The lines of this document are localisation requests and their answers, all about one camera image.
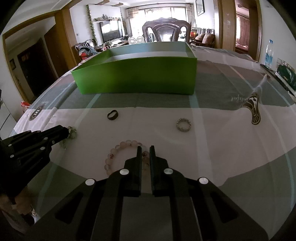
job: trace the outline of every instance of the plastic bottle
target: plastic bottle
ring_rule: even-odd
[[[270,39],[269,44],[267,45],[266,48],[266,55],[265,55],[265,62],[264,65],[268,67],[269,69],[271,68],[272,64],[272,58],[274,56],[274,47],[273,47],[273,41]]]

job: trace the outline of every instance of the cardboard box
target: cardboard box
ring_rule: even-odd
[[[72,71],[82,94],[192,95],[197,59],[185,42],[126,45],[97,54]]]

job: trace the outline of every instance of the wall picture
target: wall picture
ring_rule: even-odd
[[[197,8],[197,15],[201,15],[205,12],[205,6],[203,4],[203,0],[195,0],[196,8]]]
[[[10,62],[10,66],[11,66],[12,70],[14,70],[16,68],[16,66],[15,66],[15,60],[12,59],[9,62]]]

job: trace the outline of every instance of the cushion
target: cushion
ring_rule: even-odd
[[[215,35],[210,34],[210,33],[206,33],[203,40],[202,40],[202,43],[203,44],[211,44],[213,42],[214,38],[215,38]]]
[[[202,41],[203,38],[204,38],[204,36],[205,36],[205,34],[200,34],[200,35],[196,36],[195,39],[196,39],[196,40],[201,40],[201,41]]]

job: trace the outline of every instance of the dark metal ring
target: dark metal ring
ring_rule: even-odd
[[[111,121],[115,120],[117,117],[118,117],[118,112],[117,112],[117,110],[113,110],[113,111],[111,111],[111,112],[107,115],[107,118],[108,118],[109,120],[111,120]]]

